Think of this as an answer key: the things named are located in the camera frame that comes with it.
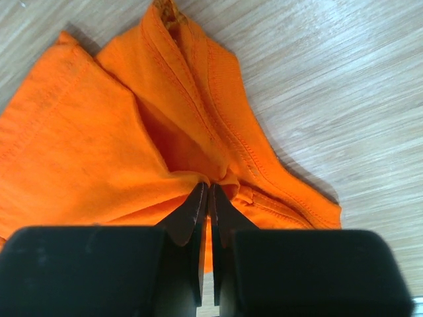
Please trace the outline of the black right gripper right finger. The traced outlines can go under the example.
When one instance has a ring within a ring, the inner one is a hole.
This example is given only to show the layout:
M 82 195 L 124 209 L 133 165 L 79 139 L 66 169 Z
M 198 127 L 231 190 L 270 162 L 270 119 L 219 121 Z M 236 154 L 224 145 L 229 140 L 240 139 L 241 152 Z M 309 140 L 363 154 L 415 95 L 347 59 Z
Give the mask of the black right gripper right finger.
M 221 316 L 411 316 L 387 243 L 368 230 L 260 229 L 209 191 L 214 303 Z

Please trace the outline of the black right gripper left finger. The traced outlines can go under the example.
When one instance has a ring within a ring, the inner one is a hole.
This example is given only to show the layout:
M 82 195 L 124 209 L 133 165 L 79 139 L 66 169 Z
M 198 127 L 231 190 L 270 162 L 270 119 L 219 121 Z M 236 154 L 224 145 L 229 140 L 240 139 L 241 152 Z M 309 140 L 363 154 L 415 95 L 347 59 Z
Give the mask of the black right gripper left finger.
M 2 316 L 195 316 L 208 185 L 152 227 L 24 227 L 1 251 Z

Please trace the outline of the orange t shirt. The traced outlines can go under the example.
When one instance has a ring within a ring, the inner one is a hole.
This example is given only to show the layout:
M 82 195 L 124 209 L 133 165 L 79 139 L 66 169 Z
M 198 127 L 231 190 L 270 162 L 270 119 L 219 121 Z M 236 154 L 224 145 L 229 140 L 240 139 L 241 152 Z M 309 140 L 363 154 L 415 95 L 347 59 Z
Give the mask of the orange t shirt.
M 1 241 L 30 225 L 154 225 L 199 182 L 264 229 L 339 229 L 338 205 L 279 162 L 235 55 L 173 1 L 96 56 L 70 34 L 1 115 Z

